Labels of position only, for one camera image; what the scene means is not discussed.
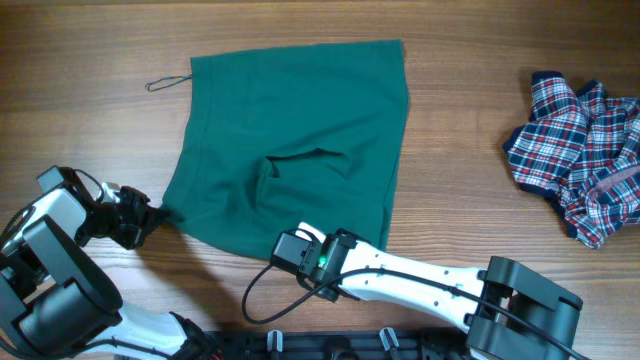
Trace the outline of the dark green cloth garment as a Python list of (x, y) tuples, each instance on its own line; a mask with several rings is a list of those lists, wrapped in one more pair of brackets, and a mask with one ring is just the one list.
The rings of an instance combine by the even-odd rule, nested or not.
[(195, 57), (191, 86), (170, 225), (259, 259), (301, 223), (386, 248), (409, 112), (401, 41)]

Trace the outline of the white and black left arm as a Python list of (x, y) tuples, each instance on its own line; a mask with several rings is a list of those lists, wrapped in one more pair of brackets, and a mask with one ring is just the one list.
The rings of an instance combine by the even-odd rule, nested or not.
[(190, 319), (126, 303), (85, 253), (93, 238), (136, 249), (165, 217), (131, 187), (103, 191), (93, 198), (70, 181), (48, 186), (2, 233), (3, 348), (22, 359), (219, 358), (216, 340)]

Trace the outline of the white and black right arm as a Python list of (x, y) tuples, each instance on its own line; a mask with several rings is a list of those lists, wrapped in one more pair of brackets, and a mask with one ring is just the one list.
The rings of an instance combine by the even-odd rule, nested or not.
[(445, 267), (391, 255), (344, 229), (296, 229), (307, 245), (297, 274), (317, 295), (386, 302), (461, 330), (474, 359), (578, 359), (582, 300), (514, 260)]

